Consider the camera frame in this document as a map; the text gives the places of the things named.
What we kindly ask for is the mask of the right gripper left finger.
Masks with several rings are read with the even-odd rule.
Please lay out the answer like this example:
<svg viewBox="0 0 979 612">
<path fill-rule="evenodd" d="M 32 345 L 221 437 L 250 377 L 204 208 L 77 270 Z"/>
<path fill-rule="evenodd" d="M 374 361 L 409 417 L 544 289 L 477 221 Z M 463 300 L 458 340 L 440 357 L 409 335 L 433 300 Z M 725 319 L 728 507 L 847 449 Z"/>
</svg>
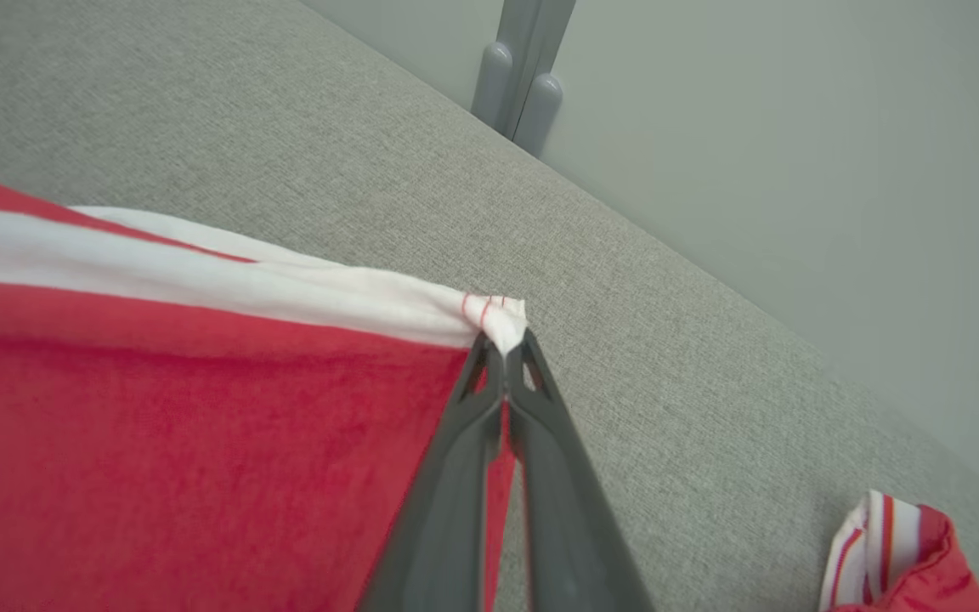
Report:
<svg viewBox="0 0 979 612">
<path fill-rule="evenodd" d="M 485 609 L 487 473 L 500 453 L 504 402 L 504 358 L 479 333 L 389 528 L 360 611 Z"/>
</svg>

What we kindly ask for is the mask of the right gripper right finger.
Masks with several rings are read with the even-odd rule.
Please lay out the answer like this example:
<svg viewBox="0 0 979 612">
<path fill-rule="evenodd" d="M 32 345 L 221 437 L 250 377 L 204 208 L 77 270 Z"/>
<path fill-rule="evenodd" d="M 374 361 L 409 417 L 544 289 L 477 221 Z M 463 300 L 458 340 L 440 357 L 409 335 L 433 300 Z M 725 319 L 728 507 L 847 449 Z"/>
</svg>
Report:
<svg viewBox="0 0 979 612">
<path fill-rule="evenodd" d="M 509 439 L 522 465 L 531 611 L 653 611 L 539 341 L 504 358 Z"/>
</svg>

